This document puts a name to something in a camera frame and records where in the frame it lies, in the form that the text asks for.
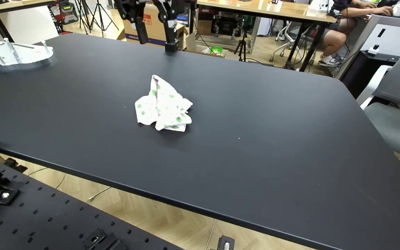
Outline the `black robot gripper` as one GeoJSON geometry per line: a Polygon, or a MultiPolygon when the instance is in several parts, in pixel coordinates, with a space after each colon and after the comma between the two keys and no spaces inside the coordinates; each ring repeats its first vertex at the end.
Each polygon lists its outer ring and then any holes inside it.
{"type": "Polygon", "coordinates": [[[143,23],[144,0],[114,0],[122,20],[128,20],[136,27],[138,38],[142,45],[149,42],[146,25],[143,23]]]}

